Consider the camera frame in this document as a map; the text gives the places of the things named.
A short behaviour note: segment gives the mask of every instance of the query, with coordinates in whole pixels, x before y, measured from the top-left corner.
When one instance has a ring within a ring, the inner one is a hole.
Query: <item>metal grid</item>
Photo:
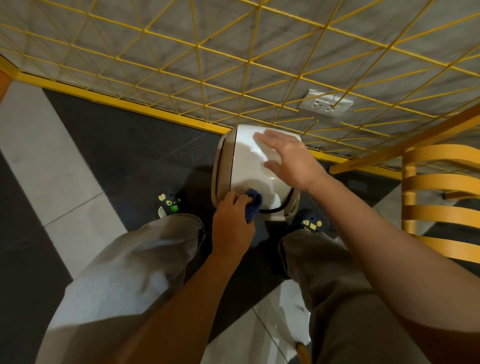
[[[23,72],[207,123],[289,130],[334,155],[395,144],[480,98],[475,0],[1,1],[0,53]],[[311,88],[353,111],[297,110]]]

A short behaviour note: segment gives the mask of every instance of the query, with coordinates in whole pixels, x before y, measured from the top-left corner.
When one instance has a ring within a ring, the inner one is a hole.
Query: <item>leg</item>
[[[312,314],[313,363],[428,363],[342,245],[297,230],[279,250]]]
[[[87,364],[110,352],[180,289],[203,239],[202,222],[188,214],[115,239],[67,287],[36,363]]]

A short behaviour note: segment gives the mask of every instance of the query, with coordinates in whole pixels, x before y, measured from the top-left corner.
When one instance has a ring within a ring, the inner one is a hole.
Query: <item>person's right arm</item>
[[[265,166],[327,211],[368,281],[390,310],[406,319],[400,321],[414,340],[405,322],[480,333],[479,278],[379,216],[326,173],[295,137],[267,130],[255,138],[282,158],[281,165],[269,161]]]

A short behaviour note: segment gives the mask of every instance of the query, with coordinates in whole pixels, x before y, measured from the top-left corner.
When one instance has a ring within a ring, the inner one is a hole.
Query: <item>cleaning rag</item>
[[[262,194],[253,188],[249,189],[245,194],[253,199],[252,202],[249,202],[245,206],[245,220],[247,220],[248,223],[252,219],[257,218],[260,214],[260,207],[263,204],[263,198]]]

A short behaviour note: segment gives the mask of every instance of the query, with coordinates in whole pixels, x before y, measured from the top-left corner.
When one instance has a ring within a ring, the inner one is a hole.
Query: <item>electrical outlet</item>
[[[342,115],[353,105],[352,100],[343,98],[334,108],[333,105],[335,105],[336,102],[340,100],[340,96],[325,95],[325,92],[320,92],[316,90],[309,90],[305,98],[307,100],[303,100],[300,103],[299,109],[317,112],[319,114],[328,115],[333,118]]]

